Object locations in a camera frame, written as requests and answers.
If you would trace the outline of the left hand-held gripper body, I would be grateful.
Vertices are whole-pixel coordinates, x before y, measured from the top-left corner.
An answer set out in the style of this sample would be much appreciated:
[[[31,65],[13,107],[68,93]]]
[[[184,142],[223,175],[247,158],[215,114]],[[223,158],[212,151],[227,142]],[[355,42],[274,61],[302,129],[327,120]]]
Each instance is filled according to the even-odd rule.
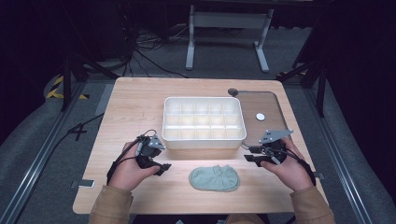
[[[148,132],[145,132],[137,137],[138,147],[136,150],[136,161],[140,168],[146,169],[152,166],[159,166],[160,163],[153,160],[154,157],[151,157],[155,148],[165,150],[165,146],[157,136],[157,132],[153,130],[153,135],[148,135]]]

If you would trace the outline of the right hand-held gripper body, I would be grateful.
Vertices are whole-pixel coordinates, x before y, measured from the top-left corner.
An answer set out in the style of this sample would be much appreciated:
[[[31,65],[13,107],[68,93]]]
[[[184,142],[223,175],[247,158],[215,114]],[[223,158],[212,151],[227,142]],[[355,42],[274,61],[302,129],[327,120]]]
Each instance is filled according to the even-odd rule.
[[[266,130],[262,139],[260,152],[262,161],[272,164],[281,164],[287,158],[286,145],[282,141],[283,137],[287,137],[293,133],[293,130]]]

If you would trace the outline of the person's left hand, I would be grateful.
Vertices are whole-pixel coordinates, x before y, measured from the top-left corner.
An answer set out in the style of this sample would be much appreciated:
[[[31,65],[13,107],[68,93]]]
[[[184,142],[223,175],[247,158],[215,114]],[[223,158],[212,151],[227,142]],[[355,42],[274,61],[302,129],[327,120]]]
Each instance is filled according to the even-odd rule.
[[[134,157],[137,145],[132,146],[132,142],[126,143],[122,150],[127,150],[127,152],[120,159],[120,163],[108,182],[110,187],[132,191],[144,179],[155,175],[160,170],[159,166],[140,168]]]

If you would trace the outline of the person's right hand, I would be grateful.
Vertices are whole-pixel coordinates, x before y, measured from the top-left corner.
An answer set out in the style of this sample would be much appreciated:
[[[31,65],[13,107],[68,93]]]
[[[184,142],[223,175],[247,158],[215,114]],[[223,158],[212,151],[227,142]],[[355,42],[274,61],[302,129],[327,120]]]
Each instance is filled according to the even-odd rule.
[[[262,161],[261,166],[275,174],[282,183],[294,192],[313,187],[311,178],[305,168],[290,156],[279,165]]]

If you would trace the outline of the folded pale green socks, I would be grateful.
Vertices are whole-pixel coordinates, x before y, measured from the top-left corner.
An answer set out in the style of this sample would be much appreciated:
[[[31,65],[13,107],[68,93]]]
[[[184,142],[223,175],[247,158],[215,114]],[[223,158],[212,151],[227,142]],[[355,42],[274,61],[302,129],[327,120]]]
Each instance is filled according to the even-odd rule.
[[[239,176],[230,165],[198,167],[189,174],[191,186],[198,190],[233,191],[239,187]]]

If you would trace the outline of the white divided storage box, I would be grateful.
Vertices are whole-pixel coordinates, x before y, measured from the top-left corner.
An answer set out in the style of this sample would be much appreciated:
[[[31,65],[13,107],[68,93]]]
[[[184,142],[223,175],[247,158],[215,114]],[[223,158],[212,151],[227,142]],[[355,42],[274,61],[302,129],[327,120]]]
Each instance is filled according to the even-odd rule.
[[[233,97],[168,97],[162,137],[169,149],[236,149],[247,137],[240,101]]]

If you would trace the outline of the person's lap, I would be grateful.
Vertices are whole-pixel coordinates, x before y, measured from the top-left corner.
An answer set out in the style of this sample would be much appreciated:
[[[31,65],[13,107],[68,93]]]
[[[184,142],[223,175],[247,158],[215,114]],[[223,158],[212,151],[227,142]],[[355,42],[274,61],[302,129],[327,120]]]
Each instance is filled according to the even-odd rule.
[[[265,224],[265,222],[255,214],[231,214],[227,216],[225,224]]]

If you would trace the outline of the black metal stand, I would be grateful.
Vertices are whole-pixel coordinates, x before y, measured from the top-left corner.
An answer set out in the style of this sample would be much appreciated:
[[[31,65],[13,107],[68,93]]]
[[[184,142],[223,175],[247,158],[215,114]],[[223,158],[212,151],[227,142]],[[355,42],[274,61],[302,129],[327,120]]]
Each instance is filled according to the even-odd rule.
[[[99,63],[91,61],[81,55],[76,53],[69,53],[63,63],[63,72],[62,75],[64,77],[64,99],[63,99],[63,107],[62,111],[65,111],[67,107],[71,104],[72,100],[72,77],[75,77],[77,82],[86,82],[88,80],[88,72],[84,67],[84,64],[89,65],[93,69],[97,70],[99,73],[104,74],[111,79],[117,79],[118,76],[108,69],[104,68]]]
[[[311,89],[315,83],[318,83],[317,87],[317,98],[316,98],[316,109],[318,114],[324,117],[324,95],[326,88],[326,77],[327,70],[324,63],[321,62],[310,62],[304,63],[289,72],[281,72],[276,76],[276,80],[283,82],[297,75],[304,74],[300,86],[303,89]]]

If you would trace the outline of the yellow black floor tape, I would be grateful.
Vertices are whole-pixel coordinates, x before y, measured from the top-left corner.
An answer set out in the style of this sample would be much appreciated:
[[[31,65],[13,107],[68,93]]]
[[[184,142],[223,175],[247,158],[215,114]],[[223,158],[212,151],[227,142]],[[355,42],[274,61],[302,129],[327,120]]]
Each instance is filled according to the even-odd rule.
[[[64,77],[63,76],[58,76],[55,81],[53,82],[47,97],[48,98],[57,98],[57,99],[63,99],[64,95],[62,93],[58,92],[59,87],[61,86],[61,84],[64,81]]]

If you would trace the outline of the white metal stand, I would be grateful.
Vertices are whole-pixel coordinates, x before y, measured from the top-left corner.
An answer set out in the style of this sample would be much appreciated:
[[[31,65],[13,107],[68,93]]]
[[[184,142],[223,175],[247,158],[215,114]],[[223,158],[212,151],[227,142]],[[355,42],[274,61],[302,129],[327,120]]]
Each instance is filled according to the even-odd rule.
[[[248,13],[225,13],[225,12],[201,12],[196,11],[195,6],[190,6],[189,15],[189,44],[185,68],[193,68],[195,41],[194,30],[196,28],[230,28],[230,29],[255,29],[261,31],[261,37],[253,43],[256,55],[264,73],[269,72],[269,65],[263,50],[264,41],[267,37],[274,11],[269,9],[264,14]]]

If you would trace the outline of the metal floor rail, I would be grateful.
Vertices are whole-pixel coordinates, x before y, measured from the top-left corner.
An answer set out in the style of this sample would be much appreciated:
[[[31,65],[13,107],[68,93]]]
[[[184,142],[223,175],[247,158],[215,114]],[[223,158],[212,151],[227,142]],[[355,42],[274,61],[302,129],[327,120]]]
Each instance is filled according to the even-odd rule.
[[[5,209],[3,215],[0,216],[0,224],[16,224],[18,222],[25,205],[29,202],[35,190],[35,186],[42,175],[52,152],[55,149],[56,141],[61,129],[66,123],[67,117],[70,115],[74,105],[78,101],[78,97],[84,91],[85,86],[86,84],[84,82],[79,82],[75,85],[75,88],[71,93],[68,106],[64,111],[59,113],[56,120],[54,121],[47,138],[39,149],[32,164],[25,172],[19,187],[11,198],[10,203]]]
[[[332,136],[332,132],[325,118],[321,117],[317,111],[315,95],[310,90],[303,90],[303,93],[307,99],[310,109],[314,113],[314,118],[316,119],[318,126],[324,135],[326,146],[329,148],[329,154],[333,166],[339,176],[344,192],[346,193],[349,203],[351,204],[358,223],[373,224],[373,221],[368,214],[367,208],[361,199],[358,189],[356,188],[355,181],[353,180],[345,162],[342,159],[338,146],[336,145]]]

